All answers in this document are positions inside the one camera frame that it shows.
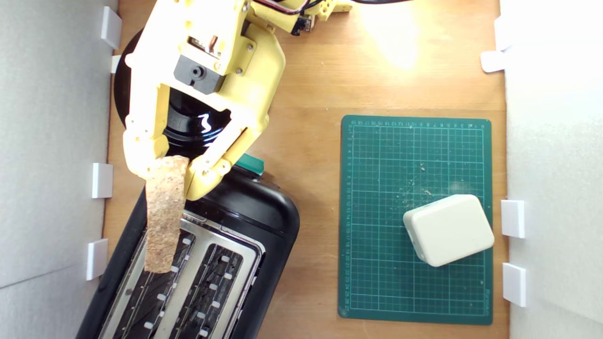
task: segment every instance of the black cable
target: black cable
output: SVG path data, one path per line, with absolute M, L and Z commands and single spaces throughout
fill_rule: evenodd
M 307 10 L 307 9 L 309 9 L 311 7 L 314 7 L 314 6 L 318 5 L 319 3 L 323 2 L 323 1 L 324 0 L 315 0 L 315 1 L 309 2 L 307 5 L 304 6 L 303 9 Z
M 382 5 L 382 4 L 393 4 L 394 2 L 404 2 L 410 0 L 352 0 L 353 2 L 358 2 L 359 4 L 367 4 L 367 5 Z

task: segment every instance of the grid lines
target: grid lines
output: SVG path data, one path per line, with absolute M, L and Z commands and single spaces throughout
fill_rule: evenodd
M 490 123 L 346 116 L 342 122 L 339 313 L 490 323 L 491 250 L 434 268 L 415 254 L 406 211 L 473 194 L 491 221 Z

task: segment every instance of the white box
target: white box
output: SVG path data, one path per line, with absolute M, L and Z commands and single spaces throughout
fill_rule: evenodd
M 489 249 L 494 234 L 477 197 L 455 194 L 404 213 L 415 252 L 439 267 Z
M 502 297 L 517 306 L 526 306 L 526 269 L 504 262 L 502 264 Z
M 113 165 L 95 162 L 92 164 L 92 198 L 113 196 Z
M 113 49 L 119 49 L 121 41 L 121 18 L 109 6 L 103 8 L 103 24 L 101 25 L 101 39 Z
M 502 234 L 524 239 L 526 237 L 523 201 L 502 200 L 500 202 L 500 218 Z
M 92 280 L 105 272 L 107 268 L 107 253 L 109 240 L 100 239 L 88 243 L 88 257 L 86 265 L 86 280 Z

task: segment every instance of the white wall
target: white wall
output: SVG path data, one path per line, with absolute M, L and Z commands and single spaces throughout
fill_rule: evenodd
M 70 338 L 97 282 L 86 244 L 104 201 L 110 55 L 103 6 L 117 0 L 0 0 L 0 338 Z
M 603 338 L 603 4 L 501 0 L 518 36 L 505 53 L 508 197 L 525 200 L 527 307 L 511 338 Z

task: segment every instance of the green cutting mat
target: green cutting mat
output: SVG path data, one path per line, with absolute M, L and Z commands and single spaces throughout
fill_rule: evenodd
M 491 125 L 482 119 L 345 116 L 341 122 L 341 317 L 492 323 L 492 249 L 442 267 L 415 254 L 402 215 L 477 196 L 492 225 Z

